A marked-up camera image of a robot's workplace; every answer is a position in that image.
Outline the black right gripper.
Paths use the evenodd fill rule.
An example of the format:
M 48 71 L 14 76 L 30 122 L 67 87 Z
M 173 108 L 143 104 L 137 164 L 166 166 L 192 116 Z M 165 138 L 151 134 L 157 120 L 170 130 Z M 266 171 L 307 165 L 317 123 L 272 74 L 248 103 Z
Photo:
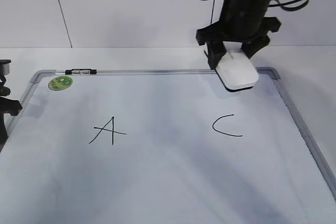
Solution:
M 249 37 L 234 35 L 231 31 L 226 31 L 220 22 L 215 22 L 205 28 L 196 31 L 196 41 L 199 46 L 206 44 L 205 55 L 211 70 L 215 70 L 219 61 L 226 54 L 223 41 L 242 43 L 241 50 L 250 59 L 258 51 L 268 46 L 270 38 L 267 33 L 276 33 L 281 26 L 277 17 L 264 17 L 258 30 Z

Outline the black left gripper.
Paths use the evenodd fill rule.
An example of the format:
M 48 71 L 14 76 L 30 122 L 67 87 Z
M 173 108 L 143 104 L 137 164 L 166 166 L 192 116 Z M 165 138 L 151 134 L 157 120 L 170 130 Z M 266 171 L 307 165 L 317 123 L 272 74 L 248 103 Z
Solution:
M 10 88 L 5 86 L 6 78 L 1 76 L 1 114 L 0 114 L 0 142 L 5 143 L 8 139 L 6 126 L 4 122 L 4 114 L 11 116 L 18 116 L 22 110 L 22 105 L 19 100 L 11 100 L 8 98 L 10 95 Z

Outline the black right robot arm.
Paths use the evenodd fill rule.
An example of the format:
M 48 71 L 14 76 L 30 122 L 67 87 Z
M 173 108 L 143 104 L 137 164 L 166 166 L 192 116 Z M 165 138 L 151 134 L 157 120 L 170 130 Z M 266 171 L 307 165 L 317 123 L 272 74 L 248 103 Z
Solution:
M 212 70 L 227 52 L 226 41 L 241 43 L 247 58 L 269 45 L 268 32 L 275 33 L 281 26 L 278 18 L 265 16 L 270 1 L 224 0 L 219 20 L 197 30 L 196 40 L 200 46 L 207 46 L 207 61 Z

